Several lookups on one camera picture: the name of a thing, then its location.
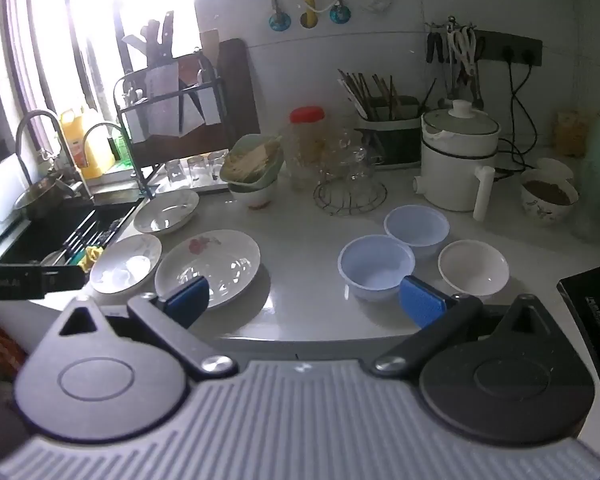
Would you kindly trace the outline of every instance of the gray ribbed panel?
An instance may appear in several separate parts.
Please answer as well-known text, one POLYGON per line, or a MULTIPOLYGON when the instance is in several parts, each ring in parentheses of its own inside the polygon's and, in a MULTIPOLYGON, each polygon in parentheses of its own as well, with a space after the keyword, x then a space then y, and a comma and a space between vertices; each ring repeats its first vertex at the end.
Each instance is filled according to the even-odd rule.
POLYGON ((593 480, 576 440, 505 449, 438 424, 417 390, 357 362, 252 362, 207 381, 180 416, 116 446, 36 438, 0 466, 14 480, 593 480))

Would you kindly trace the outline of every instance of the red lid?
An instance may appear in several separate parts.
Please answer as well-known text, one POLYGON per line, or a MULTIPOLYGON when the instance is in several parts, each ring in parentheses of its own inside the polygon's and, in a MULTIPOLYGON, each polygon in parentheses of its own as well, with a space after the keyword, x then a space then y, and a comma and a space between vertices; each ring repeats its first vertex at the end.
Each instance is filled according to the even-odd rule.
POLYGON ((289 114, 292 124, 317 123, 324 118, 324 110, 319 106, 303 106, 296 108, 289 114))

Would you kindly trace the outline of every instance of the silver screw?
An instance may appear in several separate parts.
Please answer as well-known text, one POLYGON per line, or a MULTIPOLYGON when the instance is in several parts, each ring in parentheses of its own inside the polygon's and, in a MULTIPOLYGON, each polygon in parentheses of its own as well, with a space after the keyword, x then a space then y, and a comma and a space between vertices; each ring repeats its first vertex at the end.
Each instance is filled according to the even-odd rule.
POLYGON ((389 355, 386 357, 381 357, 376 360, 374 367, 379 372, 384 373, 392 373, 399 372, 407 365, 407 361, 405 361, 402 357, 389 355))
POLYGON ((226 355, 212 355, 200 363, 202 369, 209 374, 222 374, 233 365, 232 359, 226 355))

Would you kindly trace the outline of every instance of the white electric pot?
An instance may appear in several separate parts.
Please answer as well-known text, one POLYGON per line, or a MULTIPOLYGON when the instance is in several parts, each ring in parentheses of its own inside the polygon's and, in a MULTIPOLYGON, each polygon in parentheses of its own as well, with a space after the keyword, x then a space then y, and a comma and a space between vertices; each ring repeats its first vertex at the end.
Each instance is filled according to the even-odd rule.
POLYGON ((487 212, 496 153, 478 158, 447 155, 422 143, 421 175, 413 190, 433 205, 450 211, 473 211, 481 222, 487 212))
POLYGON ((432 110, 422 116, 422 139, 449 155, 490 155, 498 149, 499 133, 496 121, 460 99, 451 110, 432 110))

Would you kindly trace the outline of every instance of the glass cup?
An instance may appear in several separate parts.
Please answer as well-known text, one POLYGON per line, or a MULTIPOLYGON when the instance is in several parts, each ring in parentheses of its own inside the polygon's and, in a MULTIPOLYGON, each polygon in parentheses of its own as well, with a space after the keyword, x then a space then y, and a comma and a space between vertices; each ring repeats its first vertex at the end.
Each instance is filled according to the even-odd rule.
POLYGON ((164 167, 167 171, 167 178, 171 184, 171 189, 189 187, 189 179, 187 179, 187 175, 185 175, 179 159, 170 160, 165 163, 164 167))
POLYGON ((199 180, 201 176, 209 176, 209 166, 204 155, 189 157, 187 165, 189 167, 189 178, 192 182, 199 180))
POLYGON ((227 156, 227 153, 229 153, 229 150, 220 150, 219 152, 211 152, 207 155, 213 180, 218 180, 218 178, 220 178, 220 169, 222 169, 224 158, 227 156))

